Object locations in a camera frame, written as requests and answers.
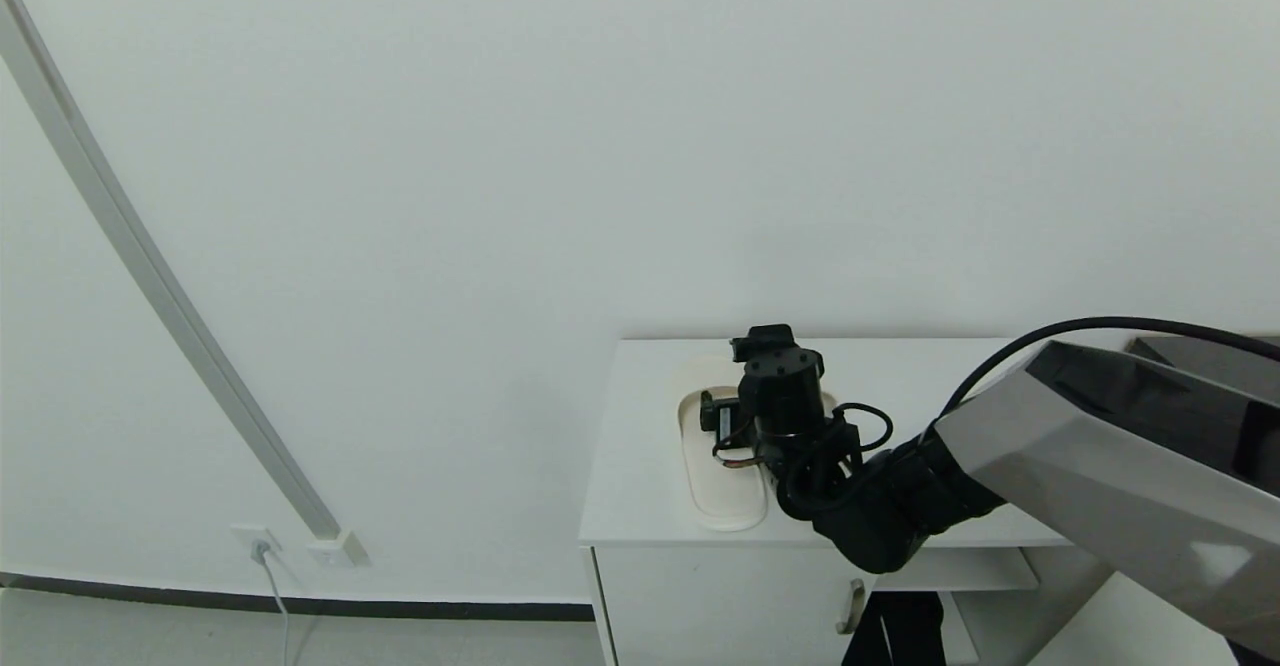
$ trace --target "floor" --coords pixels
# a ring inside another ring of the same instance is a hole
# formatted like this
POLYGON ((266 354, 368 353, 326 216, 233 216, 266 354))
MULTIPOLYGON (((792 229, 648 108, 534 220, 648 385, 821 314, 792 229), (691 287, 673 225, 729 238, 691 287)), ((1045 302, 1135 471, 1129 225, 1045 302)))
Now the floor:
MULTIPOLYGON (((288 666, 600 666, 595 624, 293 616, 288 666)), ((4 666, 278 666, 280 616, 0 590, 4 666)))

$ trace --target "wall outlet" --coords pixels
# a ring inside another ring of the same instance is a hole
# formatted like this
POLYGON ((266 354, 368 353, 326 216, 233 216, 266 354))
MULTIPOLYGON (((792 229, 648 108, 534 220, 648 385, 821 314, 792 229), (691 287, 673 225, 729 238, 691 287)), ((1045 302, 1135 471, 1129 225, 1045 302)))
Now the wall outlet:
POLYGON ((356 534, 343 530, 333 540, 316 540, 307 546, 307 553, 325 569, 355 569, 367 562, 365 548, 356 540, 356 534))
POLYGON ((275 540, 271 532, 266 526, 255 526, 252 524, 232 524, 232 535, 236 537, 241 546, 244 547, 244 553, 248 555, 253 548, 255 540, 265 540, 270 544, 273 553, 279 553, 283 551, 280 548, 280 542, 275 540))

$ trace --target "electrical socket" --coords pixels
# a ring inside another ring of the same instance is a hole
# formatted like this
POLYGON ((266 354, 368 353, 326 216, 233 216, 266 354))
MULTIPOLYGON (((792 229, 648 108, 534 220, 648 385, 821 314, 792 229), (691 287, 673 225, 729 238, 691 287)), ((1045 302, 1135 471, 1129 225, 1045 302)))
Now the electrical socket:
POLYGON ((232 535, 236 537, 241 546, 244 547, 244 553, 251 553, 253 551, 255 540, 265 540, 268 546, 271 547, 273 553, 279 553, 283 551, 280 548, 280 542, 275 540, 271 532, 266 526, 256 526, 252 524, 232 524, 232 535))

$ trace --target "cabinet top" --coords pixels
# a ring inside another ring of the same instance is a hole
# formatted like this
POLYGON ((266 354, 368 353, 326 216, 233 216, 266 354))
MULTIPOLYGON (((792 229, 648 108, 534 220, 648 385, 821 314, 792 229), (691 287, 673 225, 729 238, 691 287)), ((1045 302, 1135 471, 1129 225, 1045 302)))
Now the cabinet top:
MULTIPOLYGON (((951 391, 1002 338, 800 338, 823 355, 823 391, 860 401, 893 418, 892 448, 919 434, 951 391)), ((727 339, 622 341, 613 356, 604 419, 586 492, 579 539, 584 544, 755 544, 829 547, 808 523, 796 521, 769 496, 768 515, 741 532, 713 532, 698 523, 685 476, 677 407, 695 389, 736 387, 741 365, 727 339), (699 364, 719 383, 680 383, 699 364)), ((873 430, 878 424, 870 426, 873 430)), ((1012 506, 933 537, 925 547, 1033 547, 1069 542, 1012 506)))

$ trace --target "gray cable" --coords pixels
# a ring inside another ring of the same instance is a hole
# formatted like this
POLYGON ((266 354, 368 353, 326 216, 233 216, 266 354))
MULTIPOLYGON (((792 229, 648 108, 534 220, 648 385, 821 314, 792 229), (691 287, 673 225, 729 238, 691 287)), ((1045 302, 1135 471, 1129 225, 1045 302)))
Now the gray cable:
POLYGON ((271 583, 271 596, 275 597, 275 606, 280 608, 280 616, 284 616, 284 638, 280 642, 280 663, 282 666, 289 666, 289 610, 284 607, 284 601, 280 598, 280 589, 275 588, 275 576, 271 575, 271 567, 266 565, 266 552, 271 551, 269 543, 264 540, 253 542, 253 561, 257 561, 266 571, 266 580, 271 583))

